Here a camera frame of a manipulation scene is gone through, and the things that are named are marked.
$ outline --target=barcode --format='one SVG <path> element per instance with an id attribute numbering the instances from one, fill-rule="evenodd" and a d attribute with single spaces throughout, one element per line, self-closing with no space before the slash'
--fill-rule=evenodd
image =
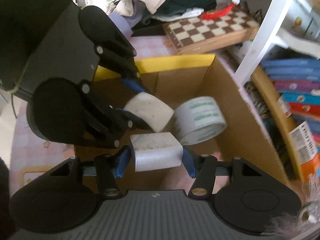
<path id="1" fill-rule="evenodd" d="M 299 149 L 298 152 L 300 155 L 300 163 L 301 164 L 306 163 L 311 160 L 308 149 L 306 146 Z"/>
<path id="2" fill-rule="evenodd" d="M 292 132 L 291 133 L 291 137 L 294 140 L 295 145 L 296 145 L 297 148 L 300 148 L 300 147 L 305 145 L 303 136 L 302 136 L 302 134 L 301 134 L 299 129 L 297 129 L 296 131 Z"/>
<path id="3" fill-rule="evenodd" d="M 308 127 L 306 127 L 304 124 L 301 126 L 301 128 L 303 129 L 304 135 L 305 135 L 305 143 L 308 145 L 309 149 L 311 150 L 311 154 L 316 154 L 318 152 L 317 149 L 315 149 L 314 147 L 314 143 L 312 138 L 310 138 L 309 136 L 309 129 Z"/>

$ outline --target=packing tape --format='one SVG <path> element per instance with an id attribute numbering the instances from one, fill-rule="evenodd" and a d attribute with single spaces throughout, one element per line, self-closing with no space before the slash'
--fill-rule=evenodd
<path id="1" fill-rule="evenodd" d="M 182 145 L 207 141 L 226 127 L 226 120 L 212 97 L 191 99 L 174 111 L 175 136 Z"/>
<path id="2" fill-rule="evenodd" d="M 130 136 L 135 171 L 153 171 L 181 165 L 183 148 L 169 132 Z"/>

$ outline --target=book spine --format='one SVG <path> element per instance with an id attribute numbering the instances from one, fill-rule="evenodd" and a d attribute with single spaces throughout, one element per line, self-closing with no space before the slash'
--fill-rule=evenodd
<path id="1" fill-rule="evenodd" d="M 308 75 L 270 75 L 271 80 L 309 80 L 320 81 L 320 76 L 308 76 Z"/>
<path id="2" fill-rule="evenodd" d="M 291 103 L 303 103 L 308 105 L 320 106 L 320 97 L 301 95 L 301 94 L 288 94 L 284 93 L 282 95 L 287 102 Z"/>
<path id="3" fill-rule="evenodd" d="M 275 88 L 277 90 L 292 90 L 292 91 L 308 91 L 320 89 L 320 83 L 311 83 L 310 81 L 303 82 L 283 82 L 276 81 Z"/>
<path id="4" fill-rule="evenodd" d="M 281 60 L 264 60 L 261 62 L 261 66 L 264 68 L 269 67 L 320 67 L 320 61 L 312 58 L 293 58 L 293 59 L 281 59 Z"/>
<path id="5" fill-rule="evenodd" d="M 289 105 L 291 106 L 292 111 L 320 116 L 320 106 L 300 104 L 300 103 L 289 103 Z"/>
<path id="6" fill-rule="evenodd" d="M 277 90 L 277 92 L 278 92 L 279 94 L 292 93 L 292 94 L 295 94 L 295 95 L 297 95 L 297 96 L 299 96 L 299 95 L 312 96 L 311 92 L 306 92 L 306 91 L 296 91 L 296 92 L 295 92 L 295 91 L 282 90 L 282 89 L 280 89 L 280 90 Z"/>
<path id="7" fill-rule="evenodd" d="M 307 118 L 311 118 L 311 119 L 314 119 L 314 120 L 320 122 L 320 117 L 319 117 L 319 116 L 316 116 L 316 115 L 313 115 L 313 114 L 296 112 L 296 111 L 292 111 L 292 114 L 294 114 L 294 115 L 299 115 L 299 116 L 303 116 L 303 117 L 307 117 Z"/>
<path id="8" fill-rule="evenodd" d="M 268 75 L 310 75 L 320 76 L 320 68 L 311 67 L 270 67 L 266 68 Z"/>

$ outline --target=red book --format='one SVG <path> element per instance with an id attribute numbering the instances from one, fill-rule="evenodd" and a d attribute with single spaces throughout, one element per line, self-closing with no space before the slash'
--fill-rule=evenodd
<path id="1" fill-rule="evenodd" d="M 319 144 L 319 143 L 320 143 L 320 136 L 319 136 L 319 135 L 316 135 L 316 134 L 313 134 L 312 136 L 313 136 L 314 141 L 315 141 L 317 144 Z"/>
<path id="2" fill-rule="evenodd" d="M 320 116 L 320 106 L 316 105 L 306 105 L 300 103 L 289 103 L 291 106 L 292 111 L 297 111 L 299 113 L 308 113 L 314 114 L 316 116 Z"/>

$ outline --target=black circular pad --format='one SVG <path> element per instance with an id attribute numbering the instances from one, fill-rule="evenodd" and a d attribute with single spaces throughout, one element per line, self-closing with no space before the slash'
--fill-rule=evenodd
<path id="1" fill-rule="evenodd" d="M 41 138 L 76 144 L 86 128 L 86 114 L 77 87 L 61 78 L 42 83 L 29 103 L 28 122 Z"/>
<path id="2" fill-rule="evenodd" d="M 67 159 L 17 191 L 10 214 L 27 231 L 54 233 L 88 220 L 97 207 L 96 195 L 79 183 L 79 160 Z"/>
<path id="3" fill-rule="evenodd" d="M 242 177 L 222 188 L 214 197 L 218 216 L 231 227 L 259 235 L 272 218 L 283 213 L 296 215 L 301 208 L 299 197 L 272 177 Z"/>

